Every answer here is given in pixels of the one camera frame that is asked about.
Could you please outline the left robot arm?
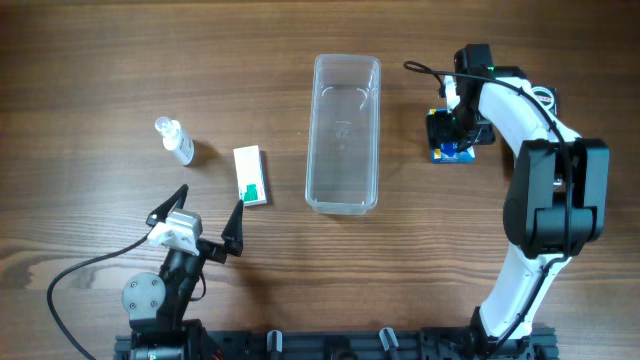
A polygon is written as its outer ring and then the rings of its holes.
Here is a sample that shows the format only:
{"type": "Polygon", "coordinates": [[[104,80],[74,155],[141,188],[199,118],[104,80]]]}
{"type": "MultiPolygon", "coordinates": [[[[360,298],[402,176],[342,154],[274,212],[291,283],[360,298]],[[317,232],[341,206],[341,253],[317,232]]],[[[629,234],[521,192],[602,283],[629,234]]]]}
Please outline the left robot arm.
{"type": "Polygon", "coordinates": [[[146,240],[168,253],[157,274],[142,272],[128,280],[122,303],[131,335],[118,337],[116,359],[222,359],[221,347],[198,319],[184,318],[197,284],[204,284],[206,262],[223,264],[243,251],[244,202],[238,201],[221,234],[220,243],[202,238],[201,217],[184,209],[188,186],[182,185],[151,211],[146,240]]]}

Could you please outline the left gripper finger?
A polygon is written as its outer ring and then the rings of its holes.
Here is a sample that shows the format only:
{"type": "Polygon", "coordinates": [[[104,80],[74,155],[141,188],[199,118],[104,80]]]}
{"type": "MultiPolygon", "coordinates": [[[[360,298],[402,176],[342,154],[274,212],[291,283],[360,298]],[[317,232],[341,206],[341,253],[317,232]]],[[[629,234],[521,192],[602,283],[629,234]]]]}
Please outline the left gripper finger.
{"type": "Polygon", "coordinates": [[[236,257],[240,257],[243,252],[243,211],[244,202],[239,200],[221,234],[226,253],[236,257]]]}
{"type": "Polygon", "coordinates": [[[165,222],[170,212],[184,207],[189,187],[183,184],[173,195],[162,204],[152,210],[146,220],[148,226],[155,226],[159,222],[165,222]]]}

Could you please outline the dark green round-label box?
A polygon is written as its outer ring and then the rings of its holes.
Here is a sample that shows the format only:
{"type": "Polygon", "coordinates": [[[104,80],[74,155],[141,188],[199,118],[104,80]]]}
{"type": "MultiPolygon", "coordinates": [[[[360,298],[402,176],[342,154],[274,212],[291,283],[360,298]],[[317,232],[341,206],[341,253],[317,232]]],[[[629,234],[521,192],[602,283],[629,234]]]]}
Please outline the dark green round-label box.
{"type": "Polygon", "coordinates": [[[558,101],[555,88],[537,85],[532,87],[532,92],[546,110],[554,116],[558,115],[558,101]]]}

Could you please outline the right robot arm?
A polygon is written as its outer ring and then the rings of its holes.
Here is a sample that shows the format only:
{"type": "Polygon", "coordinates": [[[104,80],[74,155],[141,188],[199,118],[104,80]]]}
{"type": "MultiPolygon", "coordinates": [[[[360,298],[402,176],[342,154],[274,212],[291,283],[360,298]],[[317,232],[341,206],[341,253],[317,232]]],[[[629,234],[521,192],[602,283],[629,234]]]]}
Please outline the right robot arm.
{"type": "Polygon", "coordinates": [[[546,358],[533,318],[558,273],[604,227],[610,152],[566,127],[516,66],[494,64],[486,44],[434,72],[447,105],[426,117],[435,163],[473,160],[476,145],[502,135],[515,156],[503,206],[509,248],[496,284],[452,341],[466,359],[546,358]]]}

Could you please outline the white spray bottle clear cap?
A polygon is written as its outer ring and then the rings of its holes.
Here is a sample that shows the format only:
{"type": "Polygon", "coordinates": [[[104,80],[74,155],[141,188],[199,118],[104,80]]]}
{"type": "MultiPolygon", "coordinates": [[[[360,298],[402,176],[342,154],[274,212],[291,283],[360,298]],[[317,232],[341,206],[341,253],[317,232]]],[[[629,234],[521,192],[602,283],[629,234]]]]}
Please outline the white spray bottle clear cap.
{"type": "Polygon", "coordinates": [[[182,125],[169,117],[159,117],[155,129],[162,136],[163,146],[183,166],[188,166],[194,158],[195,147],[192,138],[182,125]]]}

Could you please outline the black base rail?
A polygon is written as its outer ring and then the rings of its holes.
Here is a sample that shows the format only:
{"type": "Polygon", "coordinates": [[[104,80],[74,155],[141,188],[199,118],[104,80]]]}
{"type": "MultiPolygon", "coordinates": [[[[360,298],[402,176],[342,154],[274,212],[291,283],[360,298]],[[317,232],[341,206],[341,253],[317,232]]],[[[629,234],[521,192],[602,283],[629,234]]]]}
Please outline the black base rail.
{"type": "MultiPolygon", "coordinates": [[[[424,328],[421,331],[396,332],[398,340],[397,356],[391,355],[391,347],[385,350],[382,340],[375,332],[345,333],[284,333],[281,350],[268,350],[267,333],[246,331],[208,332],[221,353],[211,359],[226,360],[329,360],[338,359],[339,351],[346,351],[353,359],[401,359],[401,360],[454,360],[465,359],[461,343],[454,343],[454,333],[462,328],[424,328]]],[[[142,346],[133,349],[132,340],[116,337],[113,359],[187,359],[178,354],[178,350],[169,346],[169,350],[160,350],[142,346]]],[[[560,356],[557,338],[553,328],[535,328],[529,345],[520,355],[507,356],[506,353],[493,355],[491,359],[558,360],[560,356]]]]}

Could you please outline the blue yellow VapoDrops box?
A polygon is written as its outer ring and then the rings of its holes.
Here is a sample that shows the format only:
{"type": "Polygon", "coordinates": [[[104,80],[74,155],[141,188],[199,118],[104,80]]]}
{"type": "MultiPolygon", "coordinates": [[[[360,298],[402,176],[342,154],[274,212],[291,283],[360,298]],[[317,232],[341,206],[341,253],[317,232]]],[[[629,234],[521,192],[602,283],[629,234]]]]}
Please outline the blue yellow VapoDrops box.
{"type": "Polygon", "coordinates": [[[454,135],[453,117],[446,109],[430,109],[426,117],[431,160],[434,164],[473,163],[472,147],[458,152],[459,140],[454,135]]]}

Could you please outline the clear plastic container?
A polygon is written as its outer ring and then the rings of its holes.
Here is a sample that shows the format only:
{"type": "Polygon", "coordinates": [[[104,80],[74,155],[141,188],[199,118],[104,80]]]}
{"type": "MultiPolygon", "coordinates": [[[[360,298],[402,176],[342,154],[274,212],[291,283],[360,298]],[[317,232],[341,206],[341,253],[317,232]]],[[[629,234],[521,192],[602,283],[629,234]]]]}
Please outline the clear plastic container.
{"type": "Polygon", "coordinates": [[[376,57],[316,58],[305,186],[314,211],[361,216],[377,205],[380,97],[376,57]]]}

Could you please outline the white green medicine box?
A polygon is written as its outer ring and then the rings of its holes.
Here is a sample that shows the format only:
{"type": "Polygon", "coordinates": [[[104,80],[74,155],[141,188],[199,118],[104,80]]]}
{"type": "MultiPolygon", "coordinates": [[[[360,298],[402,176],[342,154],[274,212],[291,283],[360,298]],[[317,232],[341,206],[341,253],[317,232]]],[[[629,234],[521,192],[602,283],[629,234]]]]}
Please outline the white green medicine box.
{"type": "Polygon", "coordinates": [[[258,145],[233,150],[239,199],[244,206],[267,203],[264,172],[258,145]]]}

